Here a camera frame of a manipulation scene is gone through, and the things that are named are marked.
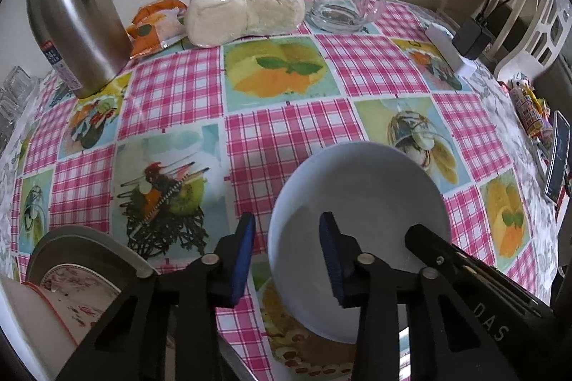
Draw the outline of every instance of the sticker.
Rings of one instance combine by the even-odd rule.
[[[41,46],[42,52],[54,67],[59,77],[68,85],[71,90],[81,89],[81,84],[76,79],[72,71],[68,68],[66,62],[59,54],[58,49],[55,48],[54,43],[50,40],[44,42]]]

